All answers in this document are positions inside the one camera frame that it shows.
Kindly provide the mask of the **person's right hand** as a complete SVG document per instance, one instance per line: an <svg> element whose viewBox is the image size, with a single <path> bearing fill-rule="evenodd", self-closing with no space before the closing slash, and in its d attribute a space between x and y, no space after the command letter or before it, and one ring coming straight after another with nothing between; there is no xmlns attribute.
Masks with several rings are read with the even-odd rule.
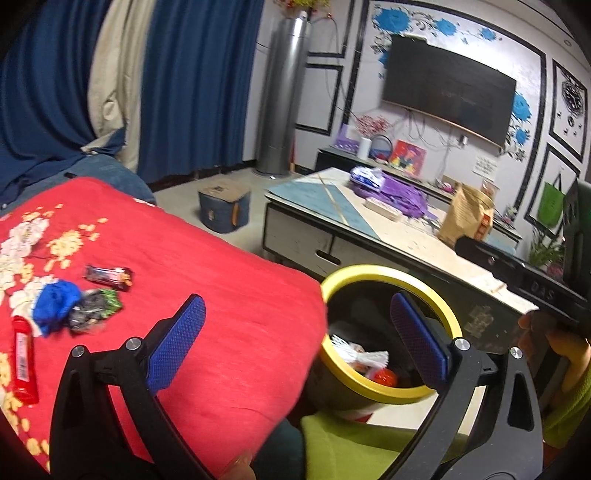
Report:
<svg viewBox="0 0 591 480"><path fill-rule="evenodd" d="M539 310L530 311L518 320L519 327L524 331L522 338L518 341L519 348L531 360L535 355L535 345L532 337L533 330L544 321L551 321L552 318ZM590 363L590 344L587 339L574 333L562 331L557 327L545 333L551 350L569 362L569 367L564 374L561 393L566 395L573 390Z"/></svg>

